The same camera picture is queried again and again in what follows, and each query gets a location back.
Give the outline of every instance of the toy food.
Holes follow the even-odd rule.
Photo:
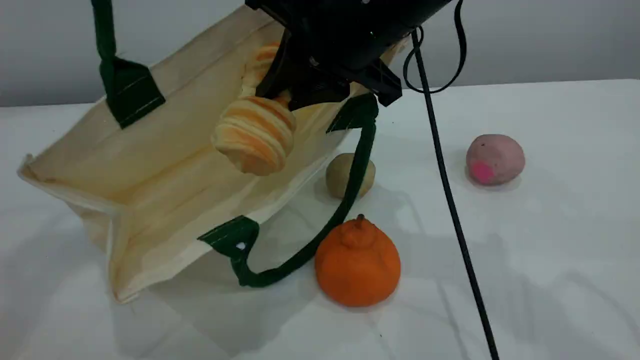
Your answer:
[[[478,136],[467,151],[469,175],[482,185],[507,183],[520,175],[524,165],[524,151],[506,135]]]
[[[212,143],[242,172],[266,176],[284,168],[296,119],[277,101],[249,96],[220,116]]]
[[[333,229],[316,252],[320,288],[344,306],[371,306],[385,300],[400,281],[394,243],[364,215]]]
[[[260,82],[267,74],[273,59],[276,57],[279,46],[279,42],[262,46],[249,59],[244,67],[240,97],[255,95],[255,88],[260,85]]]
[[[344,197],[344,191],[347,188],[347,182],[349,181],[349,171],[351,170],[351,162],[353,161],[353,153],[340,154],[335,157],[329,163],[326,168],[326,187],[329,190],[329,194],[332,197],[341,199]],[[362,186],[358,192],[358,196],[364,196],[373,186],[374,178],[376,177],[376,166],[369,160],[367,165],[367,172],[365,172]]]

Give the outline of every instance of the potato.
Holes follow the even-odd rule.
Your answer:
[[[506,135],[478,136],[467,151],[469,176],[482,185],[507,183],[520,175],[524,165],[524,151]]]
[[[329,166],[326,168],[326,187],[332,197],[338,199],[344,197],[344,191],[347,189],[347,181],[349,181],[349,171],[351,170],[352,161],[352,152],[340,154],[331,160],[331,163],[329,163]],[[363,197],[371,189],[375,177],[376,166],[369,160],[362,186],[358,192],[359,197]]]

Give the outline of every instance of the gray wall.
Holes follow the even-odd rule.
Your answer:
[[[242,2],[114,0],[118,50],[155,63]],[[425,26],[433,86],[457,66],[453,8]],[[100,97],[92,21],[90,0],[0,0],[0,106]],[[467,0],[463,22],[469,52],[457,85],[640,78],[640,0]]]

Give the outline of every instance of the pink spot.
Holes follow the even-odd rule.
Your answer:
[[[471,174],[481,184],[490,184],[494,177],[493,169],[482,161],[478,161],[471,166]]]

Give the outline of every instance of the orange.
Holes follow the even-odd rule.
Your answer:
[[[362,214],[333,229],[316,252],[318,285],[344,306],[385,300],[396,289],[400,271],[396,246]]]

